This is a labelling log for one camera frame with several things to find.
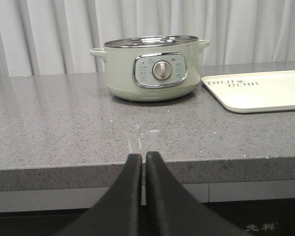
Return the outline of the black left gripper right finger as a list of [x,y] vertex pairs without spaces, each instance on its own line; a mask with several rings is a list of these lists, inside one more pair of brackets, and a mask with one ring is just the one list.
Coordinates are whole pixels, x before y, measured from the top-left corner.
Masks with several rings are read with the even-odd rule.
[[196,200],[174,177],[160,153],[146,154],[146,200],[157,236],[247,236]]

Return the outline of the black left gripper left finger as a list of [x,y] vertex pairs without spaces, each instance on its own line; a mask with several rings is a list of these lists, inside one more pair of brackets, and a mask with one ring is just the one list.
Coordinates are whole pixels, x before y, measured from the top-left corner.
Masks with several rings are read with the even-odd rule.
[[57,236],[137,236],[142,194],[142,156],[130,154],[103,197]]

